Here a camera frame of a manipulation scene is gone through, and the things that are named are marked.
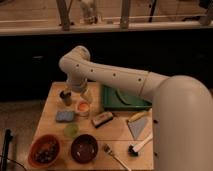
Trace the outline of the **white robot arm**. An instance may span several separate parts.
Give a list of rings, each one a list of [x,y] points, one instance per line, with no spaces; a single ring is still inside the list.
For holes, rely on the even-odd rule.
[[[59,60],[72,91],[89,80],[152,104],[154,171],[213,171],[213,96],[199,80],[94,63],[84,46]]]

